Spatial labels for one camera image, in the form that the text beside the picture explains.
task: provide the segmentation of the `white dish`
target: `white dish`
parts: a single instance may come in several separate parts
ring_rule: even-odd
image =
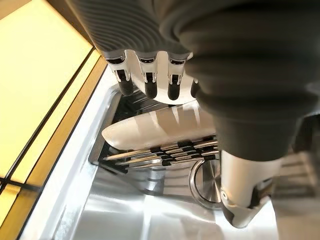
[[[102,136],[116,149],[140,150],[199,139],[215,132],[212,116],[192,101],[119,121],[105,128]]]

